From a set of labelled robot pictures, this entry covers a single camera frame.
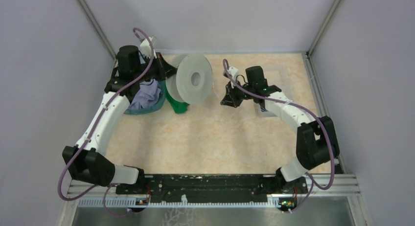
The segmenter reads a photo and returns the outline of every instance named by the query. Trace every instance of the black bracket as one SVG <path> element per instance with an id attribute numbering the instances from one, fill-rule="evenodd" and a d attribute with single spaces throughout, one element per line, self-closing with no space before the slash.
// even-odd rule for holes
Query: black bracket
<path id="1" fill-rule="evenodd" d="M 292 189 L 283 192 L 273 176 L 264 175 L 149 175 L 145 186 L 151 189 L 151 202 L 181 202 L 186 195 L 189 203 L 259 203 L 267 202 L 268 194 L 308 192 L 305 178 L 293 181 Z M 120 184 L 117 194 L 147 194 L 148 188 Z"/>
<path id="2" fill-rule="evenodd" d="M 145 61 L 143 64 L 140 62 L 140 55 Z M 159 52 L 156 52 L 156 55 L 157 58 L 154 58 L 154 61 L 145 76 L 126 90 L 122 91 L 120 95 L 127 96 L 128 100 L 131 102 L 136 93 L 140 90 L 141 82 L 149 81 L 151 79 L 164 81 L 177 73 L 177 69 L 167 63 Z M 118 60 L 118 66 L 113 69 L 111 79 L 104 89 L 105 93 L 108 93 L 109 91 L 116 92 L 123 86 L 129 84 L 143 73 L 150 63 L 150 59 L 143 56 L 138 50 L 138 47 L 133 45 L 122 46 L 119 49 L 116 58 Z"/>
<path id="3" fill-rule="evenodd" d="M 247 75 L 248 82 L 244 85 L 240 85 L 243 89 L 252 92 L 257 95 L 261 96 L 270 96 L 272 93 L 281 91 L 281 89 L 275 85 L 268 85 L 267 79 L 264 77 L 264 71 L 261 66 L 253 66 L 249 67 L 245 70 Z M 239 107 L 243 100 L 252 99 L 255 103 L 259 104 L 261 107 L 265 107 L 265 102 L 263 99 L 259 99 L 256 97 L 252 97 L 248 94 L 245 94 L 237 87 L 232 88 L 231 82 L 229 81 L 226 86 L 226 94 L 225 97 L 221 101 L 221 105 L 231 106 L 231 107 Z"/>

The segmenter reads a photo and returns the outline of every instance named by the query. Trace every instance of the aluminum frame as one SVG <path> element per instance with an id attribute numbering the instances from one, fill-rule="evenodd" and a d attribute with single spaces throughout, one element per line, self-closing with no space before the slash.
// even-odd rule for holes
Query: aluminum frame
<path id="1" fill-rule="evenodd" d="M 116 64 L 115 59 L 115 51 L 109 42 L 108 38 L 104 34 L 104 31 L 102 30 L 101 26 L 99 25 L 98 21 L 96 20 L 93 12 L 89 8 L 86 0 L 77 0 L 81 9 L 83 10 L 84 14 L 88 18 L 89 22 L 94 28 L 95 33 L 100 38 L 100 41 L 103 43 L 104 47 L 108 51 L 108 53 L 112 56 L 114 59 L 114 64 Z M 318 46 L 321 39 L 324 37 L 324 34 L 331 24 L 336 12 L 338 11 L 339 5 L 344 0 L 334 0 L 333 5 L 331 6 L 324 22 L 322 23 L 322 26 L 320 27 L 312 45 L 310 46 L 310 49 L 307 52 L 302 53 L 304 65 L 309 77 L 310 87 L 313 92 L 314 100 L 316 101 L 316 106 L 319 115 L 329 115 L 328 108 L 326 106 L 326 103 L 324 101 L 324 95 L 323 91 L 321 89 L 319 79 L 316 73 L 316 67 L 314 65 L 314 62 L 312 60 L 313 53 Z M 340 165 L 342 166 L 342 169 L 344 169 L 343 166 L 343 159 L 340 156 Z M 325 182 L 328 182 L 329 175 L 323 174 L 323 175 L 316 175 L 316 180 L 321 183 L 325 184 Z M 311 180 L 306 177 L 307 184 L 311 184 Z M 79 181 L 72 181 L 71 185 L 69 187 L 68 196 L 76 196 L 80 192 L 84 191 L 89 184 L 79 182 Z M 102 197 L 105 193 L 106 188 L 105 187 L 97 187 L 90 191 L 88 194 L 86 194 L 83 199 L 93 199 L 96 197 Z M 270 197 L 277 198 L 277 197 L 291 197 L 292 195 L 288 194 L 272 194 Z M 339 174 L 336 175 L 336 178 L 334 180 L 333 187 L 330 188 L 328 191 L 321 191 L 318 188 L 313 189 L 313 193 L 310 195 L 311 198 L 313 197 L 338 197 L 338 196 L 347 196 L 350 212 L 353 217 L 354 223 L 357 226 L 360 225 L 366 225 L 371 226 L 373 225 L 369 214 L 366 210 L 366 206 L 363 202 L 363 198 L 360 192 L 360 188 L 356 179 L 356 176 L 353 174 Z M 111 189 L 108 194 L 109 199 L 112 197 L 117 197 L 117 194 L 115 194 L 115 188 Z M 128 195 L 128 197 L 137 197 L 137 198 L 143 198 L 144 195 Z M 65 202 L 62 213 L 59 219 L 58 225 L 60 226 L 70 226 L 73 223 L 76 209 L 78 208 L 80 200 L 75 200 L 72 202 Z"/>

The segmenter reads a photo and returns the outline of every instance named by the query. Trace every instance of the spool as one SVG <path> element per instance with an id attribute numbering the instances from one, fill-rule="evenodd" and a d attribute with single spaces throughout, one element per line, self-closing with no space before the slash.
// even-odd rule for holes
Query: spool
<path id="1" fill-rule="evenodd" d="M 171 65 L 177 68 L 176 75 L 166 80 L 171 97 L 193 105 L 202 103 L 213 86 L 212 67 L 206 57 L 201 54 L 179 55 Z"/>

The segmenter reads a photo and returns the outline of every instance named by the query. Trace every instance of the clear plastic container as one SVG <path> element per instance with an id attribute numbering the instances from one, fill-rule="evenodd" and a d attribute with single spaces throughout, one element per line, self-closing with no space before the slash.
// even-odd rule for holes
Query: clear plastic container
<path id="1" fill-rule="evenodd" d="M 290 99 L 293 99 L 290 87 L 288 72 L 283 65 L 261 66 L 264 70 L 264 76 L 268 81 L 268 85 L 279 87 L 282 92 Z M 259 117 L 276 117 L 275 114 L 261 108 L 259 104 L 253 103 L 256 114 Z"/>

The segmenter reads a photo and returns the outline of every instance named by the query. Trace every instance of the beige table surface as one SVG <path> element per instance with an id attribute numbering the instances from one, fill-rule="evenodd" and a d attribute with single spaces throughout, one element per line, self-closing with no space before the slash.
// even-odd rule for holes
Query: beige table surface
<path id="1" fill-rule="evenodd" d="M 154 113 L 124 114 L 106 158 L 151 174 L 261 174 L 275 173 L 295 156 L 296 135 L 280 119 L 258 117 L 252 101 L 243 101 L 237 109 L 219 102 L 229 81 L 222 76 L 222 59 L 227 58 L 241 74 L 255 65 L 283 65 L 293 100 L 316 112 L 301 54 L 205 56 L 214 75 L 214 91 L 206 101 L 190 105 L 184 114 L 175 114 L 167 100 Z M 312 173 L 329 173 L 329 163 Z"/>

